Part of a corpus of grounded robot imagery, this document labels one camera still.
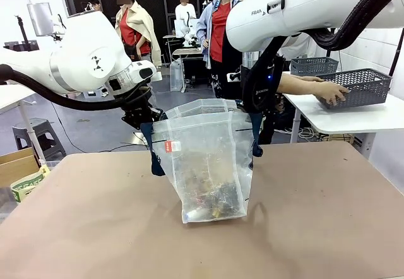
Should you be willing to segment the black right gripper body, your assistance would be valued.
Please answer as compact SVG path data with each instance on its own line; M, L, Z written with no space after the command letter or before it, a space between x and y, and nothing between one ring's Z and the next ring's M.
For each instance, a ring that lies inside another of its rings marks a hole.
M283 73L285 58L275 55L244 54L241 65L227 74L231 99L244 112L257 114L271 109Z

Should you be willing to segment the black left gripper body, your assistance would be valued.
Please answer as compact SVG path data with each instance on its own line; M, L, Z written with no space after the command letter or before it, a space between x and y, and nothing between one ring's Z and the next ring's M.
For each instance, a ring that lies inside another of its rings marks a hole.
M167 118L165 112L153 103L155 95L150 87L142 86L135 94L138 96L122 107L124 111L122 121L132 128L140 130L142 124L154 123Z

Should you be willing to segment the translucent shopping bag navy handles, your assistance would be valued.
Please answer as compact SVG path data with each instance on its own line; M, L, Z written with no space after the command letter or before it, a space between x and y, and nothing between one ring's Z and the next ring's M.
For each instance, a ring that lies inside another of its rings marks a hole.
M244 112L233 101L214 105L202 100L191 110L182 105L165 115L141 126L152 174L166 176L179 199L177 186L189 174L233 178L240 185L246 216L253 159L263 154L258 145L262 114Z

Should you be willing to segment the grey plastic lattice basket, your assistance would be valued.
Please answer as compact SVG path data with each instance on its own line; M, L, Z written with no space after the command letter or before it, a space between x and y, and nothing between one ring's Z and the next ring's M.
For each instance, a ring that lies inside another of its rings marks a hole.
M345 101L340 102L337 99L336 105L327 103L323 98L317 98L324 107L331 110L383 104L392 80L392 77L371 68L322 74L319 77L349 90L343 94Z
M335 73L338 64L330 57L295 58L290 61L290 72L296 76L317 76Z

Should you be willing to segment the person's right forearm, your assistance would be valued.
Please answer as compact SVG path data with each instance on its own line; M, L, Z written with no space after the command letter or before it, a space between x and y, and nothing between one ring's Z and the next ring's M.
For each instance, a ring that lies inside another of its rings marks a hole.
M316 83L320 82L303 81L298 79L298 76L282 73L276 92L289 95L311 95Z

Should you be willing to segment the dark packaged items pile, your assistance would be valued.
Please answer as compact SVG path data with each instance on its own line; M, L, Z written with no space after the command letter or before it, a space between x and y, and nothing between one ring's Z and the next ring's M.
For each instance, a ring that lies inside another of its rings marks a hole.
M207 174L189 174L177 186L182 201L184 223L215 222L243 217L246 209L242 200L240 185L233 178L212 178ZM197 222L187 222L185 214L195 209L205 209L206 215ZM213 218L214 210L220 210L220 218Z

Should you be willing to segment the person in black shirt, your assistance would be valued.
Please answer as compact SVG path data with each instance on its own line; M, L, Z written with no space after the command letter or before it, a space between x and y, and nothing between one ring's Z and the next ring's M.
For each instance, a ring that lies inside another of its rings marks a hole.
M242 0L235 0L234 5L240 1ZM225 47L226 50L223 50L223 61L226 60L226 64L231 64L232 68L239 69L242 64L242 53L234 49L228 42L226 42ZM269 110L265 112L265 116L263 131L259 135L260 145L269 145L274 134L274 111Z

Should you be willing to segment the clear plastic container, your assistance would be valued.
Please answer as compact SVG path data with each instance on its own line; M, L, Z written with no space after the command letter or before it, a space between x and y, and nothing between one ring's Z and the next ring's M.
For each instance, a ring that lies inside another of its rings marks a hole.
M176 59L170 64L170 91L181 92L185 81L181 59Z

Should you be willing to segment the person blue shirt red top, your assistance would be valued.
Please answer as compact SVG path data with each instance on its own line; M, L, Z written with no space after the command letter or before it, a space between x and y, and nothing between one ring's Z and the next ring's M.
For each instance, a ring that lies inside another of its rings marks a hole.
M196 36L201 42L201 52L206 68L211 74L210 82L216 98L231 100L231 87L227 86L227 74L234 72L231 64L223 61L223 50L229 43L226 22L235 0L213 0L201 13L196 27Z

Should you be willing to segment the small white background robot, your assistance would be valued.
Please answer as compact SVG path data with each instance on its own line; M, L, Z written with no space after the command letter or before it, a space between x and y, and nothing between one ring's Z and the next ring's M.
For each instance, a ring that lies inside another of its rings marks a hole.
M198 19L190 19L188 22L184 20L174 20L175 36L184 39L184 48L200 46L200 42L196 36L197 23Z

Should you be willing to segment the grey plastic step stool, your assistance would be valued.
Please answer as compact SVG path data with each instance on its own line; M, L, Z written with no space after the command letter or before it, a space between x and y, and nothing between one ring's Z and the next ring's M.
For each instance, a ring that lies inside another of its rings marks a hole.
M66 150L62 146L57 134L53 130L51 123L47 119L32 118L30 119L30 124L32 125L46 160L50 160L57 154L61 154L63 157L66 156ZM29 138L24 122L13 126L12 130L18 150L23 150L32 146L32 142Z

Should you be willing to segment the white desk with pole leg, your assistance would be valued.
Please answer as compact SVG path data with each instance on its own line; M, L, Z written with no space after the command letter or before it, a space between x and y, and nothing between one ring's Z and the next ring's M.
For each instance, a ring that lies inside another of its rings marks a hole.
M0 85L0 114L15 107L19 108L28 136L31 140L32 146L35 148L40 166L44 166L46 165L44 153L25 110L26 105L33 105L33 102L28 102L26 99L34 93L34 91L23 85Z

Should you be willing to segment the white box with green print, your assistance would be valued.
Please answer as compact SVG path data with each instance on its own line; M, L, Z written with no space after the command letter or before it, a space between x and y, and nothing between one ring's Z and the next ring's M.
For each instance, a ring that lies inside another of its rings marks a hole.
M21 203L50 173L47 165L41 166L38 172L21 178L10 185L15 201Z

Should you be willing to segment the grey panel on stand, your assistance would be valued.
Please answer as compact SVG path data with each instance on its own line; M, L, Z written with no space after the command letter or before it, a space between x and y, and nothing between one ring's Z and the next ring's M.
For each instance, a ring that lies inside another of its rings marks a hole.
M50 36L54 31L49 3L27 4L27 9L37 37Z

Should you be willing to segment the black tripod leg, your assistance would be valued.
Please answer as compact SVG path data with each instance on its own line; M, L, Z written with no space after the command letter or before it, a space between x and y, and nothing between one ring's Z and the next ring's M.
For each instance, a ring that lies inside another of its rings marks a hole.
M389 70L389 76L390 76L390 77L393 77L393 75L394 75L395 68L396 68L396 65L397 65L398 60L399 60L399 56L400 56L400 52L401 52L401 47L402 47L403 41L404 41L404 28L403 28L402 31L401 31L401 35L400 35L400 39L399 39L399 41L398 41L398 45L397 45L397 48L396 48L395 56L394 56L394 58L393 58L392 65L391 65L390 70Z

